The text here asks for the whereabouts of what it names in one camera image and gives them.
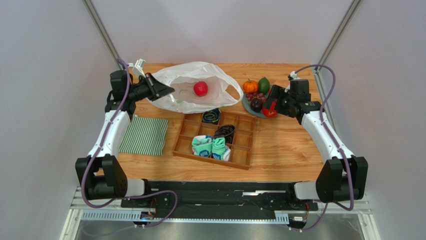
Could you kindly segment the red apple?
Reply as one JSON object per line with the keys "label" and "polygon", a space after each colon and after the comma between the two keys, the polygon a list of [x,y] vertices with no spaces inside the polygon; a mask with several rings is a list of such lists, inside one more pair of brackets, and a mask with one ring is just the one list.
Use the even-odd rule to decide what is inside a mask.
{"label": "red apple", "polygon": [[269,106],[269,108],[267,108],[267,102],[263,103],[263,107],[262,107],[262,113],[265,117],[267,118],[273,118],[275,117],[278,113],[275,110],[276,107],[276,100],[274,100],[271,105]]}

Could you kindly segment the dark purple plum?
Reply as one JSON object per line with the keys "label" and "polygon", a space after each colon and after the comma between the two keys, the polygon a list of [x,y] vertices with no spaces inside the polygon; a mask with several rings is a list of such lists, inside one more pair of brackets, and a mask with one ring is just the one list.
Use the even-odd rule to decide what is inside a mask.
{"label": "dark purple plum", "polygon": [[255,113],[260,113],[263,109],[263,101],[258,98],[252,99],[250,102],[250,109]]}

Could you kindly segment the white plastic bag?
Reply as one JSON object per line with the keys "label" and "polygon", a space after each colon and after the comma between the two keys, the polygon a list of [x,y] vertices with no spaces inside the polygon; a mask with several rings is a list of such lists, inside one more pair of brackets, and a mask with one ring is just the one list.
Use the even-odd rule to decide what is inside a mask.
{"label": "white plastic bag", "polygon": [[242,101],[244,92],[238,82],[220,67],[207,62],[189,62],[164,68],[152,75],[174,89],[153,106],[177,113],[204,113],[233,106]]}

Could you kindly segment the red pomegranate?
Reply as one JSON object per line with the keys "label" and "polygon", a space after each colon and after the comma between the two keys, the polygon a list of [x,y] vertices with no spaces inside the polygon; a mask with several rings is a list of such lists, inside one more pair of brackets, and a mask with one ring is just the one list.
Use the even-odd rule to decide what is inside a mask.
{"label": "red pomegranate", "polygon": [[199,81],[194,84],[193,91],[196,96],[203,97],[209,92],[209,86],[205,81]]}

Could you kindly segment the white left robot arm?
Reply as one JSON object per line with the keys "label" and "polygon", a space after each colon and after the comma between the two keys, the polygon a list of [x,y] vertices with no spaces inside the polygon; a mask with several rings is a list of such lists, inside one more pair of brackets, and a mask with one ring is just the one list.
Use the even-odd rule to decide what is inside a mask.
{"label": "white left robot arm", "polygon": [[156,101],[172,94],[151,73],[138,77],[137,83],[126,70],[110,75],[111,91],[107,96],[101,132],[86,157],[78,158],[75,170],[86,200],[121,199],[143,196],[149,188],[146,179],[128,178],[119,164],[118,154],[125,132],[130,126],[136,102]]}

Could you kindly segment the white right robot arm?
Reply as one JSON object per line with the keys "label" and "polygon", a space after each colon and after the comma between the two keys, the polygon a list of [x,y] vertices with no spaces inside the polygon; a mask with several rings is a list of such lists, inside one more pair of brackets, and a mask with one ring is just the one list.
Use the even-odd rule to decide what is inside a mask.
{"label": "white right robot arm", "polygon": [[309,133],[323,160],[316,180],[295,182],[291,186],[297,200],[323,203],[356,201],[364,197],[368,162],[355,156],[331,127],[320,102],[312,101],[309,81],[293,79],[288,87],[272,85],[264,107],[297,119]]}

